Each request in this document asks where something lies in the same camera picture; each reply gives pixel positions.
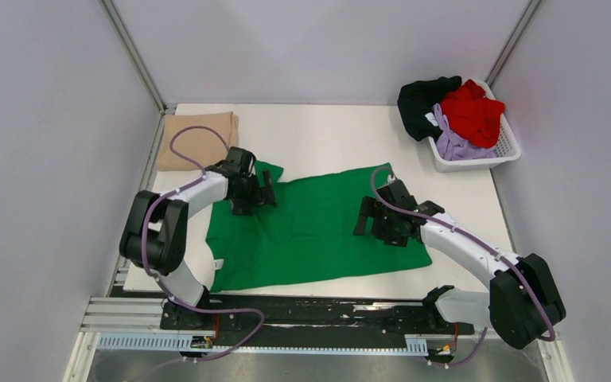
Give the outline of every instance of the white clothing tag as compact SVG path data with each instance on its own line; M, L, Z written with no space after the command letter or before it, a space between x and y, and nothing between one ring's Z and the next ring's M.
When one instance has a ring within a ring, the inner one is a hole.
M432 114L431 112L425 114L425 118L427 118L427 120L430 121L430 123L432 123L433 126L435 127L439 126L439 124L437 123L437 118L434 117L434 114Z

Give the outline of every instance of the red clothing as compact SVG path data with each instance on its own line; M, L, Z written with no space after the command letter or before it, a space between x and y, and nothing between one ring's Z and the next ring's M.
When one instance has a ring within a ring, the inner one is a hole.
M451 130L474 146L490 148L500 137L504 103L485 97L486 91L481 86L467 80L455 92L446 94L441 105Z

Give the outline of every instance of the white table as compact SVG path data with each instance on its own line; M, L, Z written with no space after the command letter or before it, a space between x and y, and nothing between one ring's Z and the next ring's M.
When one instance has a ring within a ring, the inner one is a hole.
M177 115L233 111L239 116L239 145L259 160L284 167L280 181L390 162L418 202L432 200L460 225L504 250L511 244L488 170L438 173L426 141L404 130L397 107L259 104L180 104ZM191 181L197 172L159 172L154 191ZM205 243L211 206L189 221L185 262L208 287L214 270ZM485 291L473 275L428 248L432 265L381 275L347 277L287 286L265 286L248 294L328 297L423 298L442 285ZM143 269L131 266L126 290L158 290Z

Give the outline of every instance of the green cloth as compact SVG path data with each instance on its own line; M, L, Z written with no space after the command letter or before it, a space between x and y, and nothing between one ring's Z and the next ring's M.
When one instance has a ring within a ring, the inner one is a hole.
M256 173L283 168L256 162ZM308 283L340 277L403 271L432 264L425 246L385 245L371 235L353 236L362 197L377 167L349 170L285 183L275 182L278 207L264 205L254 216L234 216L228 201L212 207L207 243L223 259L212 292ZM385 176L376 178L376 186Z

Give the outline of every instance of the white wall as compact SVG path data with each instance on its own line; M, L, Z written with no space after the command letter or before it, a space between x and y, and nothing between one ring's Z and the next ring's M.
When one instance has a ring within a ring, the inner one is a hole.
M155 126L99 2L0 1L0 382L62 377Z
M547 1L493 90L523 152L494 171L512 237L551 266L577 381L611 380L611 2Z
M527 0L116 0L167 103L395 104L484 79Z

